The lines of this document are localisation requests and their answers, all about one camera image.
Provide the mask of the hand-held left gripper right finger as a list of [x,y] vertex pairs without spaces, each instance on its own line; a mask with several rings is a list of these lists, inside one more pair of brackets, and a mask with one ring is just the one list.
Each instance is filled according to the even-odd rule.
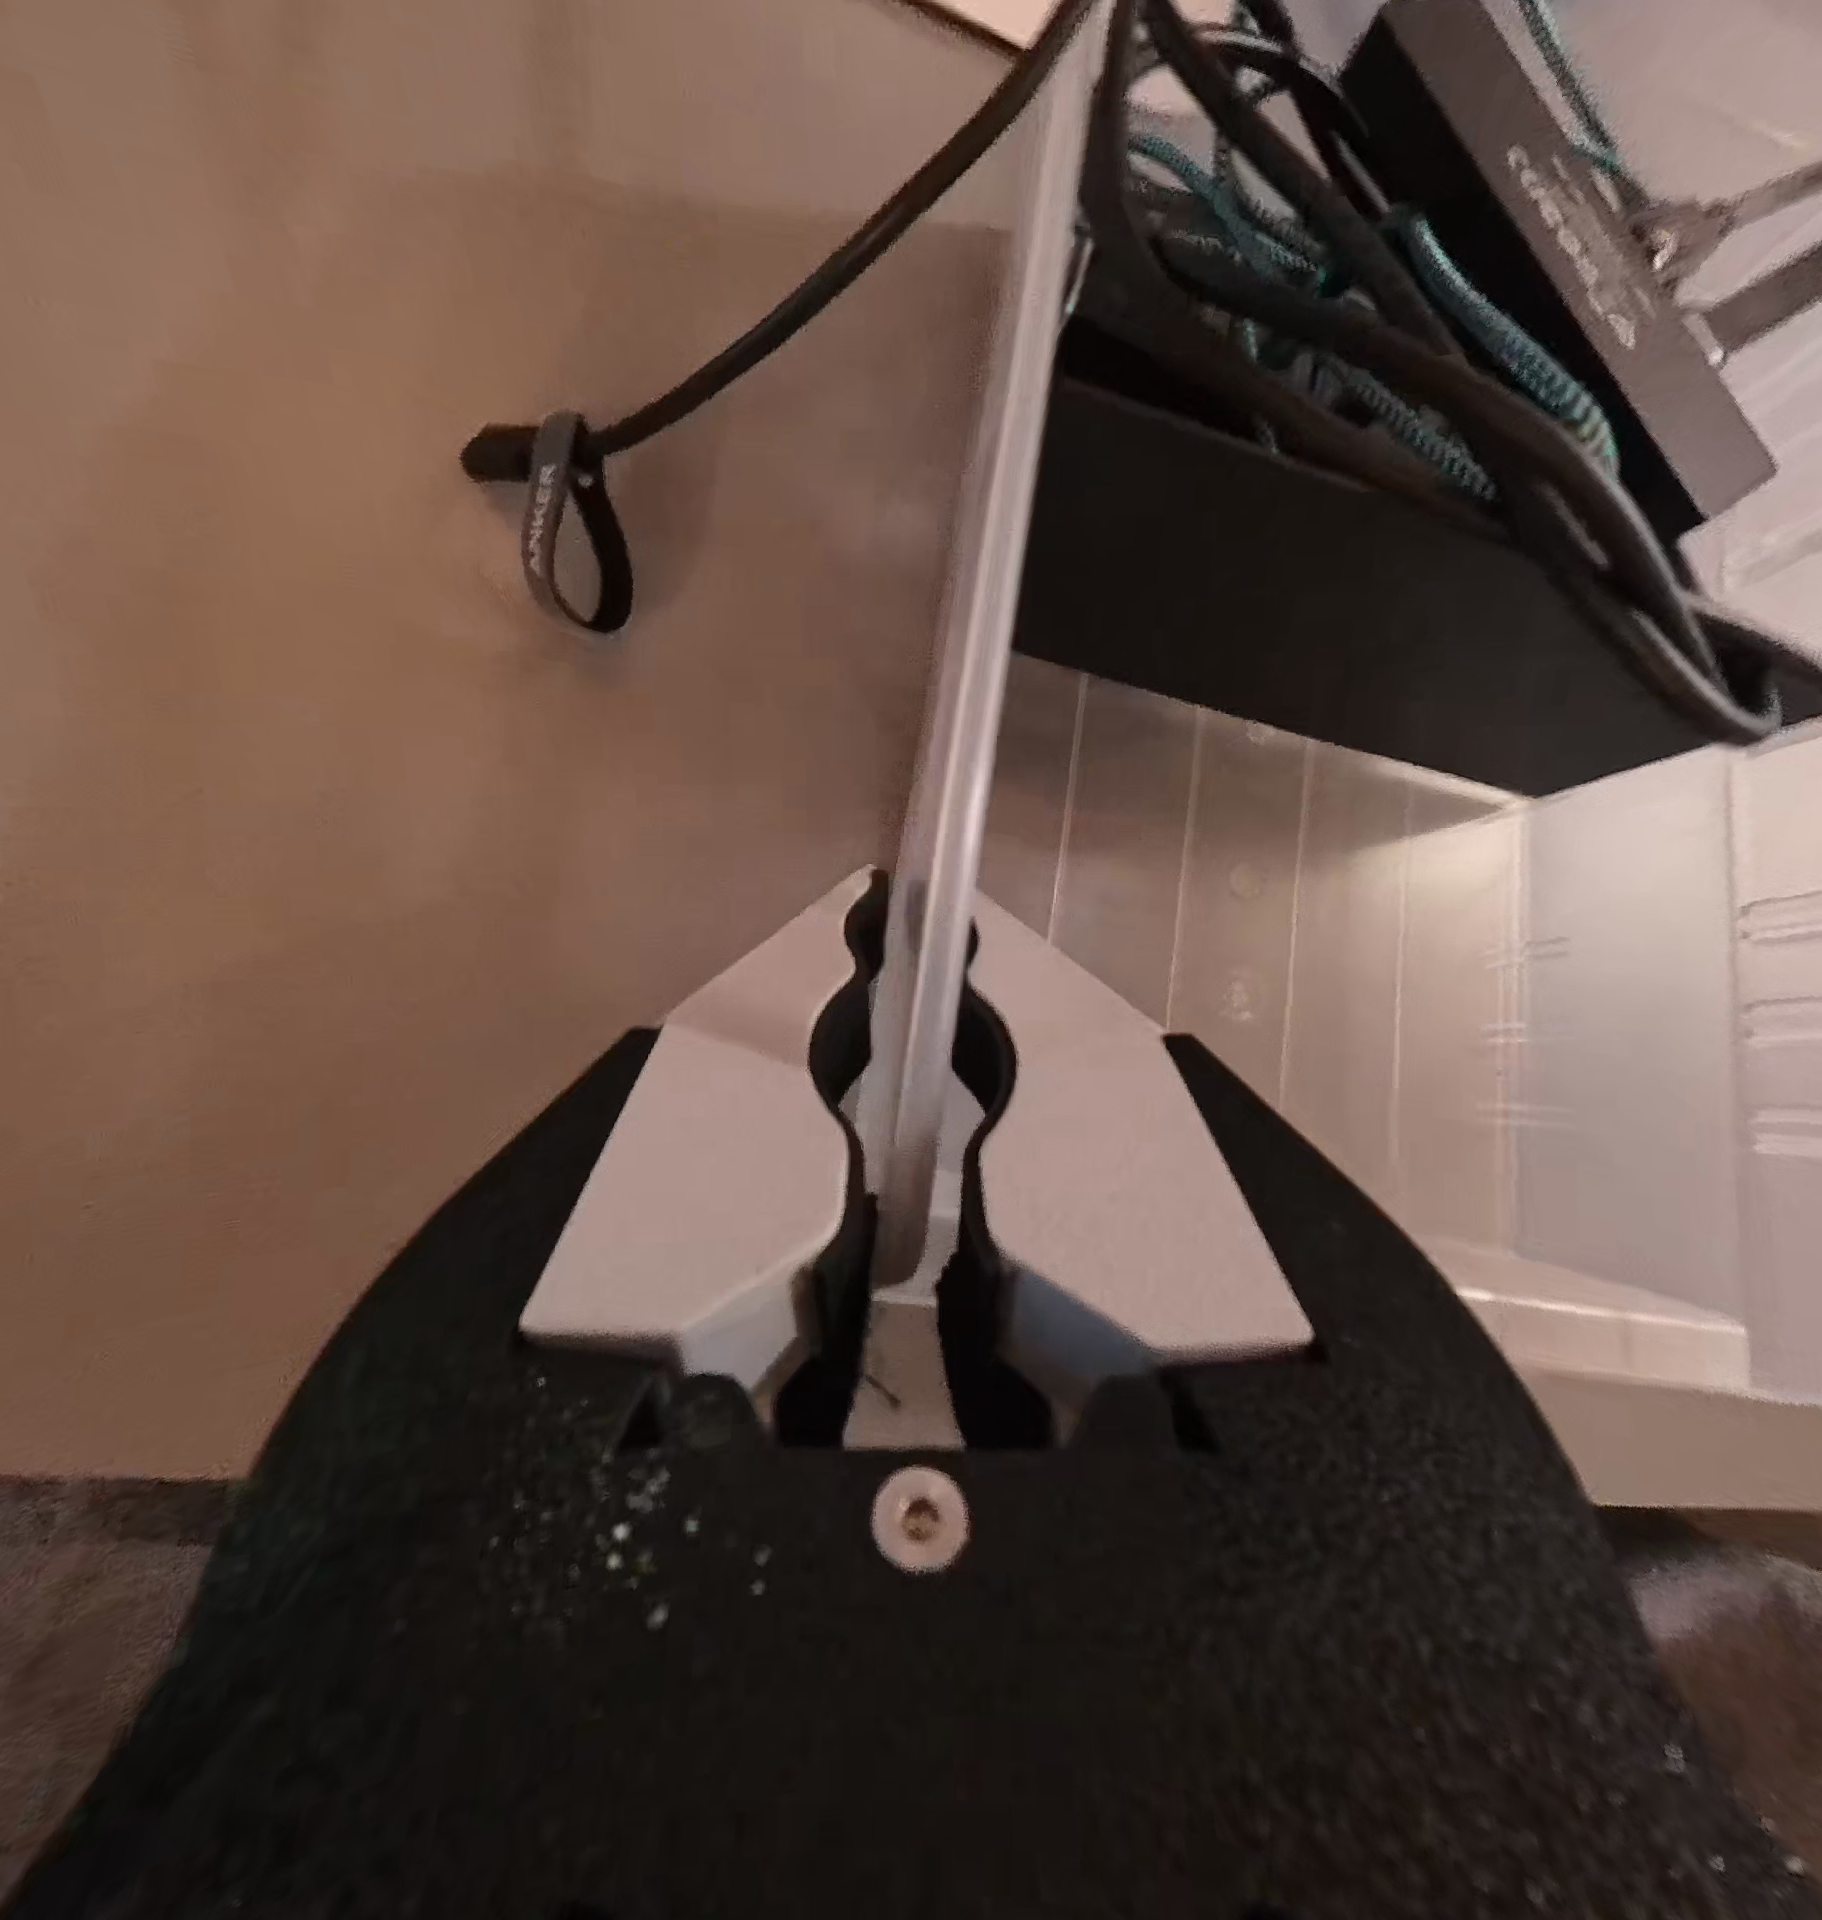
[[987,897],[950,1067],[980,1111],[947,1258],[962,1432],[1061,1432],[1116,1378],[1312,1355],[1165,1032]]

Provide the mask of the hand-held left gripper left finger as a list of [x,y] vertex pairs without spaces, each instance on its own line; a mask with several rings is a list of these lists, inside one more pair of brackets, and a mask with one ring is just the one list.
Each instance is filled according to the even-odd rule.
[[672,1009],[520,1314],[529,1344],[728,1378],[774,1427],[849,1424],[875,1255],[853,1103],[887,901],[859,869]]

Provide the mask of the clear plastic bin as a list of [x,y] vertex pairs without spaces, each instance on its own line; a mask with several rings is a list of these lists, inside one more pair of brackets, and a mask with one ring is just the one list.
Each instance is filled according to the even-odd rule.
[[1384,1202],[1597,1500],[1822,1511],[1822,723],[1522,798],[1019,660],[989,897]]

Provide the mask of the black device box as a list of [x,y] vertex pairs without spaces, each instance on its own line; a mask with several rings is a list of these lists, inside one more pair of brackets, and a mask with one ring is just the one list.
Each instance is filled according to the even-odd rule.
[[1618,474],[1665,542],[1776,476],[1629,218],[1485,3],[1387,3],[1338,73],[1367,167],[1471,286],[1602,406]]

